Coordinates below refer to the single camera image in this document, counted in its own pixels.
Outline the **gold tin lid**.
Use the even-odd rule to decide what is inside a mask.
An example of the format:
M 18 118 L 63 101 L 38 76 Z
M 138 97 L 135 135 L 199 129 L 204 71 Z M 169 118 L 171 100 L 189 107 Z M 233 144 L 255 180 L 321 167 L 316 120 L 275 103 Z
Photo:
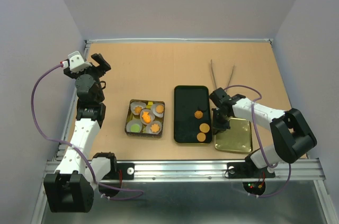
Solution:
M 249 154 L 253 150 L 251 123 L 230 118 L 229 129 L 215 135 L 215 149 L 228 153 Z

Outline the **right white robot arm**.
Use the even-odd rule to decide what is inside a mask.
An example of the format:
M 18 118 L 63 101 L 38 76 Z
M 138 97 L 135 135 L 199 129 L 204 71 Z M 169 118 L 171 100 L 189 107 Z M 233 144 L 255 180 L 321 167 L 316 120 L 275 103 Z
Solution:
M 241 94 L 229 96 L 222 88 L 214 90 L 209 98 L 216 106 L 212 110 L 213 135 L 230 129 L 230 118 L 244 119 L 272 134 L 272 145 L 261 146 L 243 162 L 228 167 L 229 178 L 255 178 L 268 167 L 274 169 L 280 162 L 294 163 L 317 145 L 316 137 L 298 109 L 273 109 Z

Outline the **orange swirl cookie top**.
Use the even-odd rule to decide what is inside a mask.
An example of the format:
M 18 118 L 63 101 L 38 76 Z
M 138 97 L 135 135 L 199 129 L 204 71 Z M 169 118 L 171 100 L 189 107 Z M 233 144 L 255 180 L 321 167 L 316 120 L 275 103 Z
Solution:
M 134 112 L 135 112 L 135 114 L 139 114 L 141 111 L 142 111 L 142 107 L 141 106 L 136 106 L 135 108 L 134 108 Z

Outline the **orange fish cookie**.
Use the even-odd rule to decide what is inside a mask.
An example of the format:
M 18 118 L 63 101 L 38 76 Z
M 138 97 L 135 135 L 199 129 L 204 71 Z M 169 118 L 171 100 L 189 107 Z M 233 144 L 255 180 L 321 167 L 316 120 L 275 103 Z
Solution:
M 142 111 L 141 119 L 143 120 L 144 124 L 149 124 L 152 121 L 152 117 L 148 111 Z

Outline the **orange flower cookie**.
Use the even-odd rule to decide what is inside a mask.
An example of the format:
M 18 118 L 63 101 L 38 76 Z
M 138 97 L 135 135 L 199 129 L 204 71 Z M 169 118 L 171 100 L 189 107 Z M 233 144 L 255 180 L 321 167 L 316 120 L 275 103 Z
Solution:
M 160 126 L 157 123 L 151 125 L 150 130 L 152 133 L 158 133 L 160 131 Z
M 157 105 L 156 106 L 156 112 L 157 113 L 163 113 L 164 112 L 164 107 L 162 105 Z

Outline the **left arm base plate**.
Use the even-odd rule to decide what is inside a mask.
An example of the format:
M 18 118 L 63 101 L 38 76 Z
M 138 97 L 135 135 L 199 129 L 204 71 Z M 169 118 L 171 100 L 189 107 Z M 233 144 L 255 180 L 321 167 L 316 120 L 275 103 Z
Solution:
M 135 164 L 134 163 L 118 163 L 117 168 L 111 170 L 102 178 L 102 180 L 126 180 L 134 179 Z

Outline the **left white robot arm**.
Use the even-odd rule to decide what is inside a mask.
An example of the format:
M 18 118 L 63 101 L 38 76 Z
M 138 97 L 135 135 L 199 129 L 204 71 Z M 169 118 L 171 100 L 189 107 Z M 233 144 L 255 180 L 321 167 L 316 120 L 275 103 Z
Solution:
M 47 174 L 43 181 L 49 208 L 54 213 L 89 212 L 99 181 L 103 177 L 113 178 L 118 172 L 113 153 L 99 153 L 92 161 L 88 160 L 105 118 L 106 83 L 100 78 L 111 69 L 101 54 L 91 57 L 96 66 L 78 51 L 62 63 L 64 74 L 75 79 L 78 100 L 74 132 L 66 153 L 54 173 Z

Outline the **orange flower cookie bottom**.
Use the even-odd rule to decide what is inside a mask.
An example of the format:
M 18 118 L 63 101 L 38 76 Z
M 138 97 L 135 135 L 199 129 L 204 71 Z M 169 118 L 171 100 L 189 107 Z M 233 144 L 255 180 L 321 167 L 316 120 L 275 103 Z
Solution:
M 150 130 L 152 133 L 158 133 L 160 131 L 160 126 L 157 123 L 151 125 Z

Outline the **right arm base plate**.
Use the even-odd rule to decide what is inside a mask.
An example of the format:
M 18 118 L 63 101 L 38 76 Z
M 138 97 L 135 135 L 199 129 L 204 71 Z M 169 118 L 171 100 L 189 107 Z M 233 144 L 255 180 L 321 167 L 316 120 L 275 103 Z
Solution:
M 267 168 L 257 168 L 247 162 L 233 162 L 227 165 L 224 176 L 229 179 L 275 178 L 275 172 L 269 173 Z

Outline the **green round cookie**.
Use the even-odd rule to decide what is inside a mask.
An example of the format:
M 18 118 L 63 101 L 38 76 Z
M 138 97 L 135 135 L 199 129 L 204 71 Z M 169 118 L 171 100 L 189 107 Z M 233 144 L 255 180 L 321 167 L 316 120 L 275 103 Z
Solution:
M 130 127 L 130 131 L 133 133 L 139 133 L 140 132 L 140 125 L 139 124 L 133 124 Z

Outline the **metal tongs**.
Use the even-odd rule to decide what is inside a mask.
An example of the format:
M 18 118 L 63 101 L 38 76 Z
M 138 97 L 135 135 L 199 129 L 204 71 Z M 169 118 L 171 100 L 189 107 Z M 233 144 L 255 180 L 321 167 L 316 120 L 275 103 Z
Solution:
M 227 83 L 226 87 L 230 86 L 231 80 L 233 78 L 234 70 L 235 70 L 235 65 L 233 65 L 232 68 L 231 68 L 231 73 L 230 73 L 230 76 L 229 76 L 228 83 Z M 213 82 L 214 89 L 217 89 L 218 85 L 217 85 L 217 81 L 216 81 L 216 77 L 215 77 L 215 73 L 214 73 L 214 69 L 213 69 L 213 60 L 212 59 L 210 60 L 210 71 L 211 71 L 211 76 L 212 76 L 212 82 Z

